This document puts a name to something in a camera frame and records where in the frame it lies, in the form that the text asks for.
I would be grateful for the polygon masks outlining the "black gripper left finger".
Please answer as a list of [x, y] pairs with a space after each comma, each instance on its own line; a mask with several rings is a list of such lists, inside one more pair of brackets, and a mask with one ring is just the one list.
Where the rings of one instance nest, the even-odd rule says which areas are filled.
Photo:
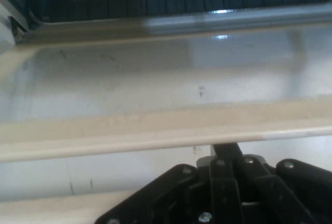
[[101, 215], [96, 223], [242, 223], [236, 143], [213, 145], [197, 166], [179, 164]]

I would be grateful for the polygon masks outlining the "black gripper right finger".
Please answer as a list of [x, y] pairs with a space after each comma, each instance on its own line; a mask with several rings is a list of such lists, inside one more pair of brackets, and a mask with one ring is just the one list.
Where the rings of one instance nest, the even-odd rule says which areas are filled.
[[275, 167], [225, 145], [225, 206], [240, 223], [331, 223], [331, 172], [296, 159]]

